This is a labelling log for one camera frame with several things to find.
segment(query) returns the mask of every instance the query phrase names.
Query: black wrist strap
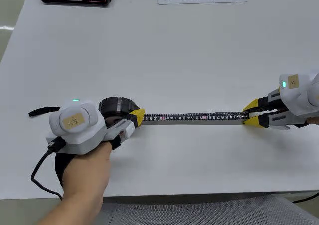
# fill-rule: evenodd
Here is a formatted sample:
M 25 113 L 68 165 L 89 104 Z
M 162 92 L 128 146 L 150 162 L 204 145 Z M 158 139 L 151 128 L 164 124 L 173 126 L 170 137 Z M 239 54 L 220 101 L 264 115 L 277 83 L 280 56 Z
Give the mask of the black wrist strap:
M 115 137 L 115 139 L 109 141 L 112 145 L 112 150 L 115 150 L 121 145 L 121 137 L 118 135 Z M 58 176 L 58 179 L 60 181 L 61 186 L 63 187 L 63 173 L 66 167 L 69 165 L 69 163 L 72 161 L 72 159 L 75 158 L 75 154 L 62 154 L 62 153 L 57 153 L 55 155 L 55 172 L 56 175 Z

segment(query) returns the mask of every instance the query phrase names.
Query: tape measure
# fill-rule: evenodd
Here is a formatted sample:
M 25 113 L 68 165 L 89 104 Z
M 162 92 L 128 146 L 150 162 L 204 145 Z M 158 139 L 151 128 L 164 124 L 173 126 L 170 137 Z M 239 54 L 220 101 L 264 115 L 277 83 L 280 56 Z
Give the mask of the tape measure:
M 107 125 L 112 125 L 139 107 L 130 99 L 111 97 L 102 100 L 99 110 Z M 184 114 L 145 114 L 142 125 L 156 124 L 242 124 L 249 119 L 247 112 L 214 112 Z

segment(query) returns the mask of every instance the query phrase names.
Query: measuring tape blade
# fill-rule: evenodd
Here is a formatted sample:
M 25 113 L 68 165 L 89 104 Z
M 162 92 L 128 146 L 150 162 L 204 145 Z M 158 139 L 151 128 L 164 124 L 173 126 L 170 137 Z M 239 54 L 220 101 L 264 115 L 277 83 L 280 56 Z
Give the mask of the measuring tape blade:
M 247 112 L 215 112 L 190 114 L 145 114 L 142 125 L 157 124 L 242 124 Z

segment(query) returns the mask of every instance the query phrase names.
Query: black strap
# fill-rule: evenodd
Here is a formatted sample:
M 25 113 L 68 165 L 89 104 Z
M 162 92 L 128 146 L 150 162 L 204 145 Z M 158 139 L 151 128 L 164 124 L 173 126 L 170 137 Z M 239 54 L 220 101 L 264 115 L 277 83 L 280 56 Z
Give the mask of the black strap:
M 47 114 L 50 112 L 55 112 L 58 111 L 60 109 L 60 107 L 43 107 L 43 108 L 39 108 L 36 110 L 33 110 L 29 113 L 29 117 L 34 117 L 34 116 L 38 116 L 41 114 Z

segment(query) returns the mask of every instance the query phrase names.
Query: gray mesh fabric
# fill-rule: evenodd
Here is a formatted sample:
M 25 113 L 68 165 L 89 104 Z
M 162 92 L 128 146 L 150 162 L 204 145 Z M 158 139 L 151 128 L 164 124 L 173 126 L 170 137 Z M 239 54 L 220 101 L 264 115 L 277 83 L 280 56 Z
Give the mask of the gray mesh fabric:
M 103 203 L 103 225 L 319 225 L 319 220 L 288 200 L 266 195 L 224 202 L 129 201 Z

